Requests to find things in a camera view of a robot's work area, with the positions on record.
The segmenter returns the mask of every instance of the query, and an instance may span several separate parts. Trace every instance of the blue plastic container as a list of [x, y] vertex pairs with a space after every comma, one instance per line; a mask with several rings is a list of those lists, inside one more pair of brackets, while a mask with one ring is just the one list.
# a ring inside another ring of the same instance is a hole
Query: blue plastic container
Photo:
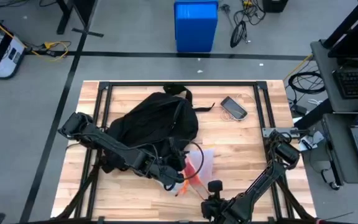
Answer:
[[173, 8], [178, 52], [210, 52], [218, 23], [218, 1], [176, 0]]

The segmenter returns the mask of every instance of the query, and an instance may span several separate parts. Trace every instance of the wooden table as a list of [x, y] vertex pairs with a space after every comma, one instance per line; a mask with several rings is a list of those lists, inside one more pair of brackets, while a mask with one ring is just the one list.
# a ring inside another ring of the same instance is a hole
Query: wooden table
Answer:
[[[93, 114], [98, 83], [99, 81], [83, 83], [77, 111]], [[276, 126], [292, 127], [293, 122], [283, 82], [267, 81], [267, 85]], [[188, 89], [193, 93], [195, 108], [216, 103], [210, 112], [197, 113], [200, 130], [195, 141], [203, 149], [214, 149], [213, 179], [223, 181], [224, 190], [221, 195], [224, 198], [231, 198], [245, 191], [266, 167], [253, 89], [250, 86], [188, 86]], [[163, 91], [162, 87], [115, 86], [112, 89], [108, 124], [129, 112], [156, 91]], [[238, 96], [237, 102], [248, 112], [245, 120], [240, 122], [222, 120], [220, 102], [226, 96], [231, 96], [233, 99]], [[104, 105], [105, 97], [102, 97], [101, 105]], [[264, 117], [268, 121], [263, 97], [261, 100]], [[102, 113], [103, 106], [99, 112], [100, 121]], [[85, 152], [85, 148], [79, 145], [67, 150], [51, 217], [58, 215], [76, 194]], [[290, 190], [306, 211], [316, 215], [302, 160], [295, 169], [287, 171], [287, 179]], [[86, 194], [84, 199], [82, 209], [84, 215], [88, 195]], [[131, 171], [114, 170], [110, 174], [100, 171], [93, 219], [105, 216], [106, 220], [204, 220], [200, 203], [201, 199], [192, 191], [175, 197], [172, 193], [166, 192], [155, 180], [138, 177]], [[282, 194], [280, 194], [280, 203], [285, 216], [287, 213]], [[274, 216], [274, 209], [269, 190], [256, 203], [253, 221], [264, 221], [272, 216]]]

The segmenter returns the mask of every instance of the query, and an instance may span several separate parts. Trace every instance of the gray floor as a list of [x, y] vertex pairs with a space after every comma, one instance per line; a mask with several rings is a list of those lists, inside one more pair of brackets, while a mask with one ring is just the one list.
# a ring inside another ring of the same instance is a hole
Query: gray floor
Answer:
[[[236, 0], [224, 3], [232, 7], [232, 12], [239, 7]], [[40, 9], [37, 5], [37, 1], [30, 1], [22, 7], [0, 10], [0, 18], [29, 42], [70, 40], [71, 50], [76, 49], [80, 34], [70, 30], [81, 28], [81, 23], [75, 13], [65, 35], [58, 36], [55, 34], [60, 19], [60, 15], [56, 15], [57, 6]], [[308, 55], [310, 42], [327, 37], [355, 5], [355, 0], [289, 1], [283, 13], [268, 14], [258, 26], [248, 26], [251, 43], [241, 43], [234, 49], [229, 46], [229, 22], [220, 12], [213, 53]], [[91, 31], [105, 36], [102, 39], [88, 36], [84, 50], [175, 52], [172, 12], [172, 0], [99, 0]], [[0, 212], [7, 214], [4, 223], [14, 223], [20, 218], [72, 59], [67, 57], [61, 62], [49, 63], [36, 56], [26, 56], [14, 78], [0, 80]], [[83, 80], [279, 80], [299, 63], [257, 59], [81, 57], [61, 122], [75, 110]], [[313, 63], [306, 69], [314, 70]], [[293, 99], [293, 92], [287, 92]], [[324, 93], [305, 96], [300, 105], [312, 109], [314, 105], [307, 103], [308, 99], [325, 98]], [[31, 220], [45, 220], [50, 216], [66, 144], [65, 139], [56, 135]], [[308, 157], [305, 163], [318, 216], [330, 218], [354, 212], [338, 221], [358, 223], [358, 185], [347, 184], [334, 192], [311, 169]], [[323, 162], [315, 163], [316, 167], [326, 166]]]

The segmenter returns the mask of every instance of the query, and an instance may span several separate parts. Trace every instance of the phone screen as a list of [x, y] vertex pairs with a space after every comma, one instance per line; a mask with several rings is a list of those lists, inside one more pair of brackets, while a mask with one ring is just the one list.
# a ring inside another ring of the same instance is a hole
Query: phone screen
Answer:
[[236, 118], [237, 120], [243, 119], [245, 118], [245, 116], [247, 116], [247, 112], [245, 111], [245, 109], [242, 108], [240, 105], [238, 105], [229, 96], [222, 101], [221, 105], [227, 112], [233, 115], [233, 117]]

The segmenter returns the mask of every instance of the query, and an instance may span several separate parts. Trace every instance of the black backpack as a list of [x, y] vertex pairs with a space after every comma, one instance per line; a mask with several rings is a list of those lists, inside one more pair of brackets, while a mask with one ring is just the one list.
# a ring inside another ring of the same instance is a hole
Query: black backpack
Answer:
[[[209, 111], [210, 108], [193, 109], [193, 95], [183, 85], [164, 85], [165, 93], [153, 93], [125, 116], [114, 120], [106, 133], [128, 147], [153, 144], [167, 165], [176, 171], [185, 168], [184, 148], [198, 132], [196, 111]], [[186, 98], [175, 96], [186, 91]], [[151, 145], [142, 147], [155, 154]], [[104, 151], [103, 171], [114, 168], [127, 170], [121, 157], [111, 151]]]

